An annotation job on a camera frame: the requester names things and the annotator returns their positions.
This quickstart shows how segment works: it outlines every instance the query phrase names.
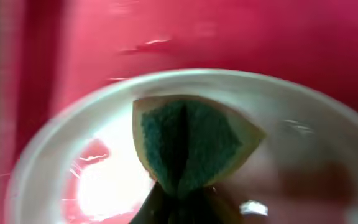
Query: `red surface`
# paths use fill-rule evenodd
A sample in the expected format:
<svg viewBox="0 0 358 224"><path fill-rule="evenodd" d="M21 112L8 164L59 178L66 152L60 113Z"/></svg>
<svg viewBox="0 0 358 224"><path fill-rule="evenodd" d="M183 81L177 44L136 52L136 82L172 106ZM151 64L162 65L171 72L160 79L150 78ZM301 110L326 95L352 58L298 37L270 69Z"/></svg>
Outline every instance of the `red surface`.
<svg viewBox="0 0 358 224"><path fill-rule="evenodd" d="M358 0L1 2L13 30L0 40L0 175L66 105L115 78L159 70L264 73L358 111ZM146 44L153 40L166 41Z"/></svg>

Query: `white plate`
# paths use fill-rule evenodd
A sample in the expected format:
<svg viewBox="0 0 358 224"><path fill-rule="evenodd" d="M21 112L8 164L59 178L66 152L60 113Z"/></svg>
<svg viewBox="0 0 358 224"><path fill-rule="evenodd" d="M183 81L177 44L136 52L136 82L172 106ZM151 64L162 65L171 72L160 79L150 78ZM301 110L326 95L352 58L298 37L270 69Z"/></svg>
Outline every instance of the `white plate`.
<svg viewBox="0 0 358 224"><path fill-rule="evenodd" d="M288 172L307 178L330 163L344 164L352 183L351 202L340 206L343 223L358 223L358 114L294 83L247 72L207 69L155 73L107 86L50 120L26 147L14 171L6 200L9 223L68 223L62 217L60 199L70 162L95 133L107 126L116 133L111 142L119 141L125 150L133 151L132 101L141 96L171 94L201 95L235 106L267 132L268 138L228 182L237 187L243 182L244 192L262 195L259 200L269 207L270 223L307 223L308 215L318 217L320 211L309 213L308 206L341 204L335 197L314 192L314 184L321 187L327 183L285 180ZM308 182L312 190L305 190L299 181ZM302 189L298 192L288 183L294 187L299 184ZM305 204L303 212L308 215L293 211Z"/></svg>

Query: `sponge edge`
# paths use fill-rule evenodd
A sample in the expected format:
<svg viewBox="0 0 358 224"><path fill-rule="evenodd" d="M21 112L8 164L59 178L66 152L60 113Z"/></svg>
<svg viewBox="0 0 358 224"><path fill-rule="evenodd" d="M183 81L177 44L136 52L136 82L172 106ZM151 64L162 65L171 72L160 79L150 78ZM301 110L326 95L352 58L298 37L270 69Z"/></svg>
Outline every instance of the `sponge edge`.
<svg viewBox="0 0 358 224"><path fill-rule="evenodd" d="M259 142L263 140L265 134L260 128L249 122L240 112L214 100L203 98L200 96L192 95L168 95L168 96L153 96L135 100L133 106L133 132L135 148L139 157L139 160L143 164L146 170L150 172L150 176L156 179L158 174L155 173L147 160L145 151L145 133L142 129L142 116L157 108L161 108L171 102L178 100L192 100L199 101L206 104L222 113L226 118L241 142L241 147L236 150L236 154L222 170L219 171L213 178L211 178L205 186L218 182L228 175L236 171L257 148Z"/></svg>

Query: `red table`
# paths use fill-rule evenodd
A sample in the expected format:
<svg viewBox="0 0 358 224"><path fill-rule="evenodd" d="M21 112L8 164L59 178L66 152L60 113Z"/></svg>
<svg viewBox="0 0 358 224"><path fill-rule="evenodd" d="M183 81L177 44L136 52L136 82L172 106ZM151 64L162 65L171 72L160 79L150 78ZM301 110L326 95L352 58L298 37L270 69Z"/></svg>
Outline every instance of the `red table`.
<svg viewBox="0 0 358 224"><path fill-rule="evenodd" d="M176 68L263 73L358 111L357 0L1 0L0 223L9 174L53 115Z"/></svg>

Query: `green scouring pad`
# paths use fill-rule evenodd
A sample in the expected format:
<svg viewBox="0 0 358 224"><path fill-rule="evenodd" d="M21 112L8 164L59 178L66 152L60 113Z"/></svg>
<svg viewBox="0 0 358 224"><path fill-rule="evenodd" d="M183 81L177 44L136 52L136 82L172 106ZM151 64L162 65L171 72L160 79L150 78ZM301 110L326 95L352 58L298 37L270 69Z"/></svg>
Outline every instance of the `green scouring pad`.
<svg viewBox="0 0 358 224"><path fill-rule="evenodd" d="M135 100L133 130L139 160L158 183L132 223L240 220L206 188L245 162L265 136L259 128L217 101L170 95Z"/></svg>

